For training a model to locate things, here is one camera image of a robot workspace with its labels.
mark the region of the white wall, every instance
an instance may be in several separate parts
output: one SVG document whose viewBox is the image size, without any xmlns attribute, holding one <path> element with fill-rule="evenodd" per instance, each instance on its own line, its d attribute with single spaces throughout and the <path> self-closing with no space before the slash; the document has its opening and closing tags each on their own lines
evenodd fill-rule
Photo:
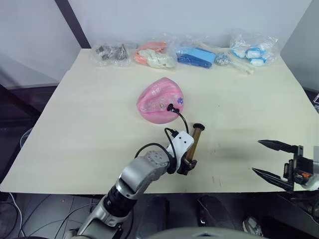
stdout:
<svg viewBox="0 0 319 239">
<path fill-rule="evenodd" d="M 0 83 L 9 88 L 57 84 L 80 51 L 53 0 L 1 0 L 0 35 L 0 71 L 10 77 Z"/>
<path fill-rule="evenodd" d="M 228 46 L 232 28 L 279 38 L 283 47 L 311 0 L 69 0 L 90 44 L 199 33 Z"/>
<path fill-rule="evenodd" d="M 299 81 L 319 91 L 319 0 L 313 0 L 282 50 L 282 58 Z"/>
</svg>

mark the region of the pink pouch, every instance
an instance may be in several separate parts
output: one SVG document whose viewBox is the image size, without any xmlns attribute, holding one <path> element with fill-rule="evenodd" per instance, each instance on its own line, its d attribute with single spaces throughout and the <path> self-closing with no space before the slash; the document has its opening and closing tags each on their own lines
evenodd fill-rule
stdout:
<svg viewBox="0 0 319 239">
<path fill-rule="evenodd" d="M 178 117 L 176 113 L 167 111 L 169 104 L 173 104 L 181 112 L 184 97 L 174 81 L 163 77 L 143 91 L 136 106 L 145 119 L 153 123 L 168 123 Z"/>
</svg>

